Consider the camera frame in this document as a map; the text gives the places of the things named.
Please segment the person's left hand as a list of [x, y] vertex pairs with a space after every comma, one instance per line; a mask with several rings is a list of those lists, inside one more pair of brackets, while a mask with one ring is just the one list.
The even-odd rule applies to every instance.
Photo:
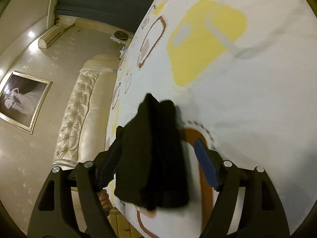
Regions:
[[107, 191], [102, 189], [102, 191], [98, 192], [98, 198], [99, 198], [99, 201], [101, 203], [102, 208], [105, 211], [111, 211], [112, 204], [110, 202], [109, 195], [107, 194]]

